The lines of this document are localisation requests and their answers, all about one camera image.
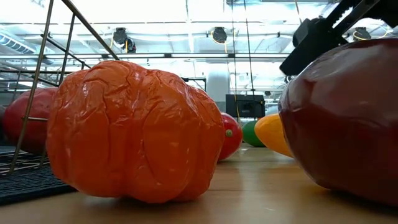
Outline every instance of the black mesh mat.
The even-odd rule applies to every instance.
[[[39,162],[39,160],[35,160],[36,158],[31,156],[27,159],[27,156],[21,155],[21,160],[26,159],[26,162],[21,161],[16,167],[31,166],[32,163]],[[0,165],[7,165],[9,160],[9,156],[3,153],[0,154]],[[63,183],[52,174],[51,167],[48,164],[41,169],[21,169],[11,175],[0,175],[0,205],[74,191],[76,190],[73,187]]]

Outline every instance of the metal wire rack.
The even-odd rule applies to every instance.
[[[53,9],[53,4],[54,0],[49,1],[49,9],[47,11],[47,19],[45,23],[45,29],[44,33],[41,35],[42,36],[42,43],[41,43],[41,48],[39,52],[39,57],[37,60],[37,66],[35,71],[29,71],[29,70],[0,70],[0,73],[17,73],[17,78],[15,80],[1,80],[0,82],[13,82],[16,84],[16,87],[11,88],[13,90],[13,96],[12,100],[16,98],[16,91],[17,89],[30,89],[30,95],[28,99],[28,104],[27,108],[25,111],[25,116],[23,116],[21,119],[23,120],[22,122],[22,129],[21,133],[17,142],[17,145],[15,149],[10,148],[10,150],[6,150],[5,152],[0,152],[0,178],[4,176],[9,176],[12,175],[15,171],[18,170],[29,170],[29,169],[40,169],[44,166],[47,166],[49,164],[49,160],[46,155],[46,151],[43,150],[43,154],[41,156],[35,156],[26,152],[21,151],[21,146],[22,146],[22,141],[25,136],[26,132],[26,127],[27,123],[30,121],[39,121],[39,122],[47,122],[45,118],[33,118],[29,117],[28,114],[30,114],[30,109],[32,107],[33,103],[33,97],[35,90],[37,88],[38,82],[45,83],[49,86],[59,86],[61,82],[63,81],[63,78],[65,74],[68,74],[70,72],[65,71],[65,67],[67,65],[67,59],[68,57],[74,58],[77,62],[81,63],[81,69],[84,69],[85,67],[90,68],[89,65],[87,65],[83,60],[80,60],[78,57],[74,56],[69,52],[70,48],[70,42],[72,39],[72,33],[73,33],[73,25],[75,22],[75,18],[77,17],[82,24],[91,32],[91,34],[97,39],[97,41],[108,51],[108,53],[113,57],[115,60],[120,60],[119,57],[111,50],[111,48],[105,43],[105,41],[100,37],[100,35],[90,26],[90,24],[87,22],[87,20],[84,18],[84,16],[81,14],[81,12],[76,8],[76,6],[70,1],[70,0],[61,0],[69,10],[73,13],[72,18],[71,18],[71,24],[70,24],[70,29],[69,29],[69,34],[68,34],[68,40],[67,40],[67,45],[66,47],[62,47],[61,45],[57,44],[54,42],[50,37],[49,37],[49,26],[50,26],[50,20],[52,16],[52,9]],[[63,58],[63,63],[62,63],[62,68],[61,72],[56,72],[56,71],[40,71],[41,64],[43,59],[45,59],[44,55],[44,49],[46,42],[51,43],[58,49],[60,49],[62,52],[65,53],[65,56]],[[44,80],[42,78],[39,78],[40,74],[58,74],[59,76],[57,77],[57,82],[53,83],[48,80]],[[32,82],[32,87],[18,87],[19,82],[24,81],[24,82]]]

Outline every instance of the table surface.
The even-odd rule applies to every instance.
[[[217,166],[209,191],[194,202],[148,205],[72,193],[0,207],[0,223],[398,223],[385,207],[315,185],[295,162],[243,147]]]

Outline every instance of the dark red plastic object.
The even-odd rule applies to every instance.
[[[224,124],[224,144],[219,161],[228,158],[236,152],[242,144],[243,132],[239,123],[229,114],[221,113]]]
[[[2,127],[2,121],[4,117],[4,113],[6,112],[6,108],[0,105],[0,143],[4,141],[4,131]]]
[[[56,92],[57,88],[36,89],[29,116],[34,118],[49,118],[50,104]],[[7,136],[7,140],[15,145],[22,130],[22,118],[25,116],[29,95],[30,91],[21,94],[4,112],[2,121],[3,131]],[[27,123],[21,148],[32,154],[41,154],[45,147],[46,137],[47,122],[30,120]]]
[[[280,99],[285,138],[319,185],[398,206],[398,39],[333,49]]]

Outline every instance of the ceiling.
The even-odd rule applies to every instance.
[[[298,1],[297,13],[294,0],[74,0],[73,3],[86,20],[111,45],[113,32],[117,27],[125,27],[128,36],[137,47],[137,54],[288,54],[294,47],[292,34],[300,20],[313,19],[320,15],[327,16],[336,6],[334,0]],[[9,0],[1,1],[0,34],[6,34],[30,49],[39,52],[48,0]],[[66,46],[72,12],[61,1],[55,1],[52,11],[50,35],[57,43]],[[355,27],[367,27],[373,38],[390,37],[398,34],[383,21],[363,19]],[[211,38],[214,27],[224,27],[227,44],[217,44]],[[117,54],[123,49],[112,46]],[[104,54],[103,46],[90,34],[78,19],[73,26],[70,51],[73,54]],[[52,44],[46,44],[46,54],[62,54]],[[0,60],[3,55],[21,54],[0,45]],[[99,59],[84,59],[88,64],[96,64]],[[205,75],[208,63],[219,63],[225,68],[239,68],[238,75],[252,72],[258,78],[273,82],[282,77],[274,68],[283,58],[261,58],[252,60],[239,58],[240,65],[230,58],[130,58],[132,62],[145,67],[159,68],[175,72],[181,76],[197,77]],[[2,60],[30,70],[35,68],[35,60],[13,58]],[[61,59],[53,59],[52,64],[43,64],[42,70],[60,70]],[[67,70],[79,70],[80,64],[73,59],[67,63]]]

